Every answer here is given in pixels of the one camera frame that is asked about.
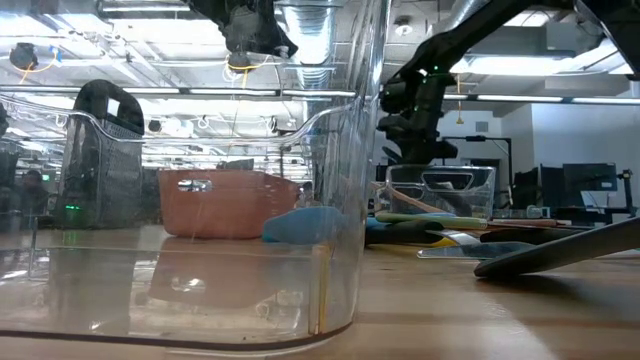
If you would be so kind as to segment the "silver ribbed ceiling duct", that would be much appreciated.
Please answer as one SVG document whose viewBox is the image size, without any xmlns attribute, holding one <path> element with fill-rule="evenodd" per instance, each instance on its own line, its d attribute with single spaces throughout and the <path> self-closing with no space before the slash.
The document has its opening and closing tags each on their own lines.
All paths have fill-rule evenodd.
<svg viewBox="0 0 640 360">
<path fill-rule="evenodd" d="M 490 25 L 500 11 L 500 0 L 456 0 L 449 16 L 433 27 L 433 35 L 474 35 Z"/>
<path fill-rule="evenodd" d="M 276 0 L 275 15 L 285 35 L 298 47 L 276 66 L 284 96 L 325 104 L 336 99 L 331 78 L 336 70 L 336 20 L 347 0 Z"/>
</svg>

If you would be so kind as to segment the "black background stand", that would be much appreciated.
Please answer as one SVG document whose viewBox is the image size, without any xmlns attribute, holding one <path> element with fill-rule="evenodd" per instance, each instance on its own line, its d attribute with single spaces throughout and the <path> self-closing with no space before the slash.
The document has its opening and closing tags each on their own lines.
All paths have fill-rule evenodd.
<svg viewBox="0 0 640 360">
<path fill-rule="evenodd" d="M 633 173 L 630 169 L 624 169 L 620 174 L 617 175 L 617 177 L 623 182 L 626 212 L 630 217 L 635 217 L 637 208 L 634 206 L 633 202 L 633 194 L 631 188 L 632 175 Z"/>
</svg>

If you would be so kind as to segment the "black plastic spoon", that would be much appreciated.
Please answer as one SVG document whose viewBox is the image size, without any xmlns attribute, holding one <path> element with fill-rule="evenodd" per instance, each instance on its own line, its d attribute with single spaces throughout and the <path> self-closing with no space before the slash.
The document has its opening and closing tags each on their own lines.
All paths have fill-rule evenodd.
<svg viewBox="0 0 640 360">
<path fill-rule="evenodd" d="M 475 188 L 455 189 L 451 182 L 430 182 L 427 184 L 429 205 L 461 217 L 488 218 L 488 196 Z"/>
</svg>

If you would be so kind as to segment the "rectangular black spatula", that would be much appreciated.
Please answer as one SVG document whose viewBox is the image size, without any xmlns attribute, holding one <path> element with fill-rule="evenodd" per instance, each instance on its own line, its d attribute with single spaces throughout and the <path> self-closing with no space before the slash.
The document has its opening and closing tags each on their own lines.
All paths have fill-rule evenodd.
<svg viewBox="0 0 640 360">
<path fill-rule="evenodd" d="M 474 274 L 481 278 L 507 278 L 523 274 L 547 271 L 569 264 L 607 256 L 632 249 L 640 249 L 640 218 L 593 229 L 552 227 L 581 230 L 581 233 L 548 243 L 533 245 L 497 258 L 479 261 Z M 509 227 L 487 227 L 485 230 L 449 229 L 466 233 L 480 240 L 480 236 L 499 230 L 519 229 Z M 418 245 L 419 250 L 430 248 L 428 244 L 373 244 L 373 245 Z"/>
</svg>

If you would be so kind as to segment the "black background gantry frame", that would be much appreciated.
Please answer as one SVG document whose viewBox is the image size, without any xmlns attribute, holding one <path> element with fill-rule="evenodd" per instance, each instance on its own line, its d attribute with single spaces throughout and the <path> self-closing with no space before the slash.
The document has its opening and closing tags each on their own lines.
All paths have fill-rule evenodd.
<svg viewBox="0 0 640 360">
<path fill-rule="evenodd" d="M 470 135 L 470 136 L 443 136 L 442 140 L 462 140 L 464 142 L 493 142 L 494 145 L 497 145 L 498 141 L 502 141 L 506 143 L 507 150 L 505 151 L 507 155 L 507 164 L 508 164 L 508 202 L 509 204 L 513 204 L 513 187 L 514 187 L 514 175 L 513 175 L 513 155 L 512 155 L 512 139 L 508 137 L 487 137 L 484 135 Z"/>
</svg>

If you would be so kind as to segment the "background computer monitor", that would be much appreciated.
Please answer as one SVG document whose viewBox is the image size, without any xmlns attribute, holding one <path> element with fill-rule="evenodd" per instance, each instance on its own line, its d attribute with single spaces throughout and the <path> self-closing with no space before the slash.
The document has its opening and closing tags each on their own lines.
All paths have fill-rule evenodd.
<svg viewBox="0 0 640 360">
<path fill-rule="evenodd" d="M 563 165 L 565 189 L 569 192 L 617 191 L 614 163 L 578 163 Z"/>
</svg>

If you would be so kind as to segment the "black ceiling dome device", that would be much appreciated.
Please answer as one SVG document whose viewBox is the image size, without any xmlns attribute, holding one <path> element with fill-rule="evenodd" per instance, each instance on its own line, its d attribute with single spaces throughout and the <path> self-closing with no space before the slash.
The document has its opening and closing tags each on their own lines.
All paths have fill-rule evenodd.
<svg viewBox="0 0 640 360">
<path fill-rule="evenodd" d="M 245 52 L 232 52 L 227 58 L 227 67 L 234 72 L 246 71 L 251 65 L 251 60 Z"/>
<path fill-rule="evenodd" d="M 35 46 L 32 43 L 18 42 L 9 54 L 9 61 L 20 70 L 35 70 L 38 66 Z"/>
</svg>

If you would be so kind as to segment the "long ceiling light strip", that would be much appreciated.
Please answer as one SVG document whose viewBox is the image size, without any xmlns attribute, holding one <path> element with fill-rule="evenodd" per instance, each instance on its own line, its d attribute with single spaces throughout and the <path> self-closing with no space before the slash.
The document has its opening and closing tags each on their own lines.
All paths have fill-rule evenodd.
<svg viewBox="0 0 640 360">
<path fill-rule="evenodd" d="M 239 89 L 239 88 L 166 88 L 166 87 L 125 87 L 134 96 L 247 96 L 247 97 L 298 97 L 305 99 L 355 98 L 354 91 L 295 90 L 295 89 Z M 0 84 L 0 92 L 6 93 L 47 93 L 75 94 L 76 86 L 47 85 L 5 85 Z M 544 103 L 569 105 L 640 106 L 640 98 L 622 97 L 561 97 L 534 95 L 496 94 L 453 94 L 445 93 L 445 101 L 496 102 L 496 103 Z"/>
</svg>

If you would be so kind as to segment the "orange plastic bin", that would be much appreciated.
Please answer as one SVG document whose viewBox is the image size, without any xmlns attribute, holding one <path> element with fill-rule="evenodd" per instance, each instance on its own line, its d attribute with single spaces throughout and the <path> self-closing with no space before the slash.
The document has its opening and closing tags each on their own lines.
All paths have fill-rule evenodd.
<svg viewBox="0 0 640 360">
<path fill-rule="evenodd" d="M 186 238 L 258 238 L 299 195 L 297 183 L 252 170 L 161 170 L 158 182 L 164 229 Z"/>
</svg>

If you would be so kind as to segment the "dark background desk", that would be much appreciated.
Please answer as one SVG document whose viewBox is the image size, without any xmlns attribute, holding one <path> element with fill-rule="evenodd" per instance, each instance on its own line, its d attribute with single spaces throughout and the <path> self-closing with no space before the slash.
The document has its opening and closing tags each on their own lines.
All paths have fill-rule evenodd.
<svg viewBox="0 0 640 360">
<path fill-rule="evenodd" d="M 615 215 L 635 217 L 639 209 L 631 207 L 538 207 L 530 205 L 526 209 L 496 209 L 494 220 L 556 220 L 572 225 L 612 224 Z"/>
</svg>

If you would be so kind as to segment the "dark brown wooden spoon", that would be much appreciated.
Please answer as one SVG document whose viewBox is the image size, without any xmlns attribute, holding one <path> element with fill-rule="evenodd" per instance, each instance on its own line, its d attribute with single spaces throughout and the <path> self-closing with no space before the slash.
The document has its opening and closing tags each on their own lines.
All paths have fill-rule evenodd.
<svg viewBox="0 0 640 360">
<path fill-rule="evenodd" d="M 552 228 L 557 227 L 558 222 L 552 219 L 494 219 L 488 221 L 487 225 L 509 228 Z"/>
</svg>

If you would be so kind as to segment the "large clear plastic bin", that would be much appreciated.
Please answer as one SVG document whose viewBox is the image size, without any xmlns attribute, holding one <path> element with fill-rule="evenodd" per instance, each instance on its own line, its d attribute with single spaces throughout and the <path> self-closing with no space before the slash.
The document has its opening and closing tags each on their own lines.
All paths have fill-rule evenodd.
<svg viewBox="0 0 640 360">
<path fill-rule="evenodd" d="M 161 170 L 252 170 L 298 184 L 314 203 L 366 220 L 391 0 L 347 0 L 336 20 L 334 91 L 290 97 L 134 96 L 144 115 L 142 206 L 132 227 L 56 221 L 75 94 L 0 92 L 0 336 L 166 343 L 216 352 L 301 348 L 353 321 L 364 236 L 315 245 L 168 234 Z M 13 66 L 32 43 L 35 70 Z M 181 0 L 0 0 L 0 84 L 280 89 L 280 57 L 247 52 L 243 72 L 218 26 Z M 29 170 L 49 192 L 23 217 Z"/>
</svg>

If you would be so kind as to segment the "black monitor back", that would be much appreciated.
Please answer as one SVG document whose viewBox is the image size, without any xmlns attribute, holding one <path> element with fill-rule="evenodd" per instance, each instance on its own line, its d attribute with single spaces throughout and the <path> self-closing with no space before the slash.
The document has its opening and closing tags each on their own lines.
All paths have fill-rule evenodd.
<svg viewBox="0 0 640 360">
<path fill-rule="evenodd" d="M 525 209 L 530 205 L 557 208 L 564 196 L 562 168 L 539 166 L 514 175 L 512 208 Z"/>
</svg>

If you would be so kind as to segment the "large blue silicone spoon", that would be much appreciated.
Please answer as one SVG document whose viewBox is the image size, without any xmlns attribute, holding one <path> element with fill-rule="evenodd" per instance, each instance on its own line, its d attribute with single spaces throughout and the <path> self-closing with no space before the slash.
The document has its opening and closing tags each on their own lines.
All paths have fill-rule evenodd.
<svg viewBox="0 0 640 360">
<path fill-rule="evenodd" d="M 434 244 L 441 236 L 429 234 L 440 232 L 444 226 L 437 222 L 418 220 L 385 223 L 368 217 L 353 218 L 334 207 L 307 207 L 292 210 L 267 220 L 262 229 L 265 243 L 291 245 L 315 245 L 325 240 L 337 240 L 340 235 L 351 235 L 356 230 L 364 236 L 364 245 L 373 244 Z"/>
</svg>

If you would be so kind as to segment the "small clear plastic bin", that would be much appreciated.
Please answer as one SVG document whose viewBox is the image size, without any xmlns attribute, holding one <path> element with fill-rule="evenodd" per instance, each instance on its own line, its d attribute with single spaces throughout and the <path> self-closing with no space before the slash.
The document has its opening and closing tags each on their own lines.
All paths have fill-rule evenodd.
<svg viewBox="0 0 640 360">
<path fill-rule="evenodd" d="M 494 190 L 492 167 L 394 165 L 375 190 L 374 209 L 486 220 Z"/>
</svg>

